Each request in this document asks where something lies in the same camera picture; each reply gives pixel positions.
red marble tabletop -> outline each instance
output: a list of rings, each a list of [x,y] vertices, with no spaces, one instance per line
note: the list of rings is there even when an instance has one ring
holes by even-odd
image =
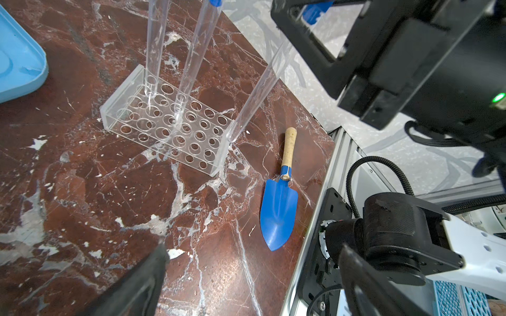
[[[47,53],[36,92],[0,104],[0,304],[14,315],[72,315],[158,243],[182,254],[158,315],[277,315],[333,143],[278,82],[211,178],[105,132],[99,108],[145,61],[148,3],[0,0]],[[160,76],[178,85],[200,2],[171,4]],[[236,117],[266,67],[222,14],[193,95]],[[299,192],[289,241],[259,225],[265,181],[298,129]]]

green light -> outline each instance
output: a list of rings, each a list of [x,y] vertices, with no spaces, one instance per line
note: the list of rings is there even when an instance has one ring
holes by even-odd
[[[494,98],[494,99],[492,99],[492,103],[499,102],[499,101],[501,101],[502,99],[504,99],[504,97],[506,97],[506,94],[505,94],[505,93],[499,93],[497,96],[495,96],[495,98]]]

trowel handle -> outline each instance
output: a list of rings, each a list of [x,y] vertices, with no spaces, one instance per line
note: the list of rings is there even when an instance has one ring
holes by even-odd
[[[283,162],[281,166],[287,166],[291,168],[291,159],[293,157],[293,148],[295,146],[295,138],[297,137],[297,130],[293,127],[289,127],[285,132],[285,148],[283,151]]]

clear plastic test tube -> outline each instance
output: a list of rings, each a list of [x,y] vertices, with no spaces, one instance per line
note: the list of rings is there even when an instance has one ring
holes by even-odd
[[[193,33],[193,40],[186,57],[185,69],[179,83],[179,91],[176,94],[174,110],[176,119],[179,120],[181,113],[188,103],[190,92],[197,77],[200,64],[204,58],[205,51],[213,35],[214,29],[222,10],[222,0],[203,0],[200,14],[198,15],[197,26]]]
[[[301,10],[298,19],[304,18],[306,23],[310,25],[310,29],[313,29],[317,19],[324,14],[331,5],[332,2],[305,6]],[[227,140],[231,143],[237,140],[249,120],[251,120],[255,112],[278,81],[281,74],[285,71],[286,67],[295,56],[296,49],[293,47],[291,42],[283,33],[281,33],[281,37],[281,46],[274,54],[272,61],[265,69],[257,85],[255,85],[255,88],[249,95],[248,100],[246,100],[246,103],[239,112],[239,115],[230,125],[227,132]]]
[[[170,0],[149,0],[148,42],[146,46],[146,71],[144,73],[144,93],[148,97],[149,105],[151,105],[158,89],[161,51],[170,3]]]

white floor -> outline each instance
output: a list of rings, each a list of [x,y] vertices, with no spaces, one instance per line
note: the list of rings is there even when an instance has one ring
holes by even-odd
[[[226,0],[224,13],[244,34],[253,47],[270,61],[280,44],[280,31],[270,17],[271,1]],[[315,34],[334,55],[341,49],[361,5],[331,8],[318,22]],[[497,179],[472,178],[470,172],[483,154],[470,147],[436,148],[413,143],[404,133],[409,117],[399,114],[384,130],[376,130],[337,107],[297,55],[281,77],[299,101],[327,131],[339,126],[351,135],[367,155],[382,156],[396,163],[406,174],[416,195]],[[390,183],[402,191],[393,172],[380,170]]]

